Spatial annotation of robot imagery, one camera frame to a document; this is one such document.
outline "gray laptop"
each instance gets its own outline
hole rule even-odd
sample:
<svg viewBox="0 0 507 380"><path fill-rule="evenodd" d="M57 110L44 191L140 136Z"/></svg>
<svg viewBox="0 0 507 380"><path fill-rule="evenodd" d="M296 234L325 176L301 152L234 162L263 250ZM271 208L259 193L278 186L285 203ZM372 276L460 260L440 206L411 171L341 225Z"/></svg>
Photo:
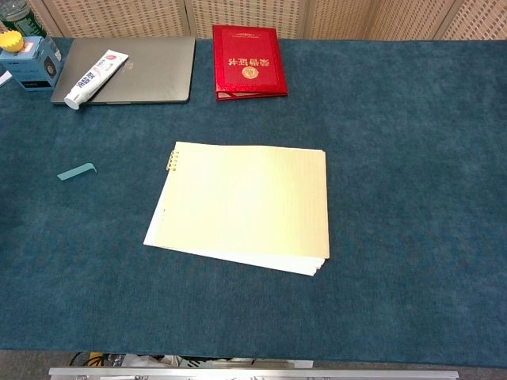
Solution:
<svg viewBox="0 0 507 380"><path fill-rule="evenodd" d="M64 105L63 98L108 49L128 59L86 104L186 102L195 46L194 37L76 39L51 102Z"/></svg>

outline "blue box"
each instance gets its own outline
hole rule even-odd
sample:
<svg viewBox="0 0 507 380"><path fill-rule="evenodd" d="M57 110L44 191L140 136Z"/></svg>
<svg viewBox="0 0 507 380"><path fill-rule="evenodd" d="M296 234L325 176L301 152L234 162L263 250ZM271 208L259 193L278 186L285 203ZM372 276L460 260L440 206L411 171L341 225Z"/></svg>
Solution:
<svg viewBox="0 0 507 380"><path fill-rule="evenodd" d="M0 63L27 91L53 90L62 63L43 37L23 37L25 46L17 53L2 51Z"/></svg>

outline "toothpaste tube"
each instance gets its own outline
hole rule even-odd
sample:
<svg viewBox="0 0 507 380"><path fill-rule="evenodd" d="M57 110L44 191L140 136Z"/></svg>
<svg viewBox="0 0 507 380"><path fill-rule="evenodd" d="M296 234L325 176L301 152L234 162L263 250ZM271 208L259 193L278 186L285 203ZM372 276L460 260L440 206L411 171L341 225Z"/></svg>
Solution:
<svg viewBox="0 0 507 380"><path fill-rule="evenodd" d="M97 63L79 80L72 90L63 98L65 104L72 109L88 101L107 82L123 62L127 54L107 50Z"/></svg>

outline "yellow bottle cap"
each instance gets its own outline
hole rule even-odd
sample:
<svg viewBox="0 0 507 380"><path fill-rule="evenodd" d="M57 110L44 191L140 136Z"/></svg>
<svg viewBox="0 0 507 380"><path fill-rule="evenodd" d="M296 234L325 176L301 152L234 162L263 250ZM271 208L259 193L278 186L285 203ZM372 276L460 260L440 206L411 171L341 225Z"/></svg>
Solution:
<svg viewBox="0 0 507 380"><path fill-rule="evenodd" d="M3 50L15 53L20 51L24 45L23 36L16 30L9 30L0 34L0 48Z"/></svg>

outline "yellow paper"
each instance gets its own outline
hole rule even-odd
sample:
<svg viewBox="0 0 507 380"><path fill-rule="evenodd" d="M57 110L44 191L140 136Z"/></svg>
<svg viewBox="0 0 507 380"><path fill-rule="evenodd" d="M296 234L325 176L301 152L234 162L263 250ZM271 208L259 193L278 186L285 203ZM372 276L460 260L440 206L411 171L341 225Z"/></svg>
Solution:
<svg viewBox="0 0 507 380"><path fill-rule="evenodd" d="M329 258L325 153L177 142L144 244L313 275Z"/></svg>

